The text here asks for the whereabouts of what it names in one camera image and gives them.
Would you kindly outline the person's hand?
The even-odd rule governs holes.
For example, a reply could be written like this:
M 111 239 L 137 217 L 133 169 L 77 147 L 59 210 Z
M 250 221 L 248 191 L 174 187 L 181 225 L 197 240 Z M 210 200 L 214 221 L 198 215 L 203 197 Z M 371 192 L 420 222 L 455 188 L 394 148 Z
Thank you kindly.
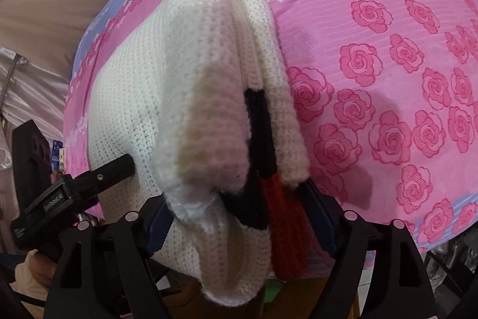
M 15 278 L 18 285 L 26 287 L 32 280 L 38 285 L 50 288 L 57 265 L 37 250 L 27 253 L 25 260 L 16 266 Z

